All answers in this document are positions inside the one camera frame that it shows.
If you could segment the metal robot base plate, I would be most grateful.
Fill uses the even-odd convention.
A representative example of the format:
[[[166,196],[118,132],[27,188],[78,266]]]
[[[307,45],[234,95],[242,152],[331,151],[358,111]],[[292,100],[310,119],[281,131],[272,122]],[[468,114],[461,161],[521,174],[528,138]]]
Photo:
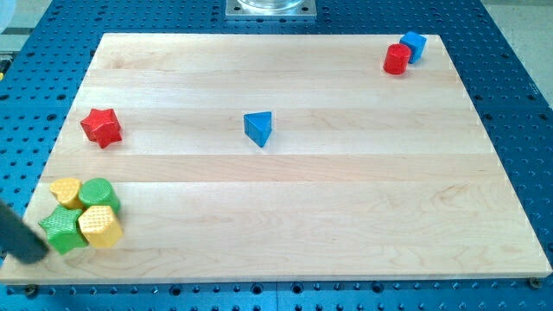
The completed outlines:
[[[226,0],[227,20],[314,20],[315,0]]]

